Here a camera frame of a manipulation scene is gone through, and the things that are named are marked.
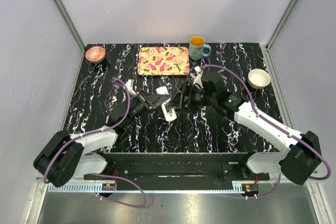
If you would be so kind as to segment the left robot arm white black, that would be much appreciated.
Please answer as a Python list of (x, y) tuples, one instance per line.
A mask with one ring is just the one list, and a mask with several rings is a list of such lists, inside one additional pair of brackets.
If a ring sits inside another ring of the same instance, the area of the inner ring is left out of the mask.
[(156, 93), (132, 91), (130, 100), (116, 105), (101, 128), (81, 134), (55, 133), (35, 158), (33, 167), (55, 187), (65, 185), (75, 176), (92, 173), (104, 180), (111, 178), (113, 166), (96, 151), (113, 146), (135, 117), (162, 108), (169, 98), (166, 87), (157, 88)]

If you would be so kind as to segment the white remote control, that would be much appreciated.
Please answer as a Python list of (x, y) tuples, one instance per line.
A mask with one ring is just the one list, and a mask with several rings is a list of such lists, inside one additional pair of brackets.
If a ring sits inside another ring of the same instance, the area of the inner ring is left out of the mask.
[[(169, 95), (168, 89), (165, 86), (158, 87), (156, 89), (156, 93), (157, 94), (168, 94)], [(173, 109), (173, 111), (174, 111), (173, 114), (169, 114), (169, 112), (168, 112), (169, 107), (166, 106), (169, 101), (170, 101), (170, 98), (168, 98), (163, 104), (161, 104), (161, 109), (162, 109), (165, 120), (167, 122), (172, 122), (172, 121), (177, 119), (177, 115), (176, 115), (175, 109)]]

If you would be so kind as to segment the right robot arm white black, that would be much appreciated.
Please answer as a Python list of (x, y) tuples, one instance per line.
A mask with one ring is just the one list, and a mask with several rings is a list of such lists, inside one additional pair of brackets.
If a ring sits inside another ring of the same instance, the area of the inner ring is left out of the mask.
[(168, 105), (177, 111), (195, 113), (201, 106), (211, 106), (218, 114), (254, 131), (277, 152), (253, 153), (242, 159), (239, 175), (250, 180), (259, 173), (282, 174), (291, 182), (303, 185), (320, 165), (318, 136), (303, 134), (255, 108), (237, 92), (228, 92), (216, 72), (205, 73), (197, 84), (184, 81)]

